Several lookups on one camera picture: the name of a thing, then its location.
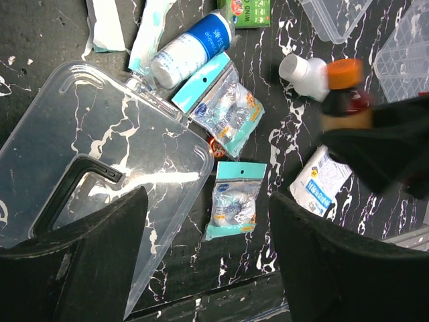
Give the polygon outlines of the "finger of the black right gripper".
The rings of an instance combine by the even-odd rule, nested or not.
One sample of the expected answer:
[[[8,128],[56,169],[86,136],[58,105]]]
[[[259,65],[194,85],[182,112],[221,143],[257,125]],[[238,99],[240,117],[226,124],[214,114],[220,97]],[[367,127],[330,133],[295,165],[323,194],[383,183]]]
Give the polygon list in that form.
[[[397,182],[428,197],[428,96],[378,105],[369,129],[332,129],[321,143],[366,187],[382,194]]]

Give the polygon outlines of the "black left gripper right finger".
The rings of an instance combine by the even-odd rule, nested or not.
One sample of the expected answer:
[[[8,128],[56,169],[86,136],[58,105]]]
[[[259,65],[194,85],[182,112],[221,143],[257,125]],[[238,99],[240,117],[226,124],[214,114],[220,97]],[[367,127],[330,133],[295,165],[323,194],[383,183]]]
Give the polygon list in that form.
[[[371,239],[281,193],[269,220],[293,321],[427,321],[428,254]]]

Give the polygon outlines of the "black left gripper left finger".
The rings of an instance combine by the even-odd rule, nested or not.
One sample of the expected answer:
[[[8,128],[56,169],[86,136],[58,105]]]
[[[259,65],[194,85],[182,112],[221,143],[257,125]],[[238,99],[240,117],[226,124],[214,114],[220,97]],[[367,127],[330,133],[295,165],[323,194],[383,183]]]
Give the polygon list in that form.
[[[147,206],[139,187],[60,229],[1,249],[1,320],[122,321]]]

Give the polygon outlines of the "white gauze pad packet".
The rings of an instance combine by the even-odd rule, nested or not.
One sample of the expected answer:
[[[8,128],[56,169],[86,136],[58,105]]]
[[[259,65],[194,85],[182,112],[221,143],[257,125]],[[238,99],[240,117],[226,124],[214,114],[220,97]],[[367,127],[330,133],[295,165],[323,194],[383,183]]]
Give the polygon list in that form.
[[[289,191],[297,204],[323,217],[351,174],[346,164],[335,162],[328,148],[320,146],[291,183]]]

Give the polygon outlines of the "white plastic bottle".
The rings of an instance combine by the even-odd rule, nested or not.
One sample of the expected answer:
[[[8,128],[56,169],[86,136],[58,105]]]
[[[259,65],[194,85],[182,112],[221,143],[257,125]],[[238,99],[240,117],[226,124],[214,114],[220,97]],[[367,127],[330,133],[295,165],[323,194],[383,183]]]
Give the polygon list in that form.
[[[288,54],[279,66],[280,78],[292,84],[297,94],[319,103],[328,95],[326,62],[320,58],[305,59]]]

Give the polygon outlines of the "clear medicine kit box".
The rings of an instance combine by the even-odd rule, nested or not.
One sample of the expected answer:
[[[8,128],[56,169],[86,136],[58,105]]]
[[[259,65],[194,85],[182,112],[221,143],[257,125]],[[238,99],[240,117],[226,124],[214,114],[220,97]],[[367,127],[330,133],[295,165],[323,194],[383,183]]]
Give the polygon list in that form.
[[[300,4],[323,42],[346,42],[372,0],[302,0]]]

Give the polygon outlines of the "brown bottle orange cap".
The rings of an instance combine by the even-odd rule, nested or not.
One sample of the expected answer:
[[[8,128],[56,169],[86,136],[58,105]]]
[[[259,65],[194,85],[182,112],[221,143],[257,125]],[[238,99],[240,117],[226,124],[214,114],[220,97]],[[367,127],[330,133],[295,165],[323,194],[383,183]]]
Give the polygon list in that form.
[[[335,60],[326,65],[328,95],[321,103],[323,131],[334,129],[369,129],[373,110],[363,90],[363,63],[359,59]]]

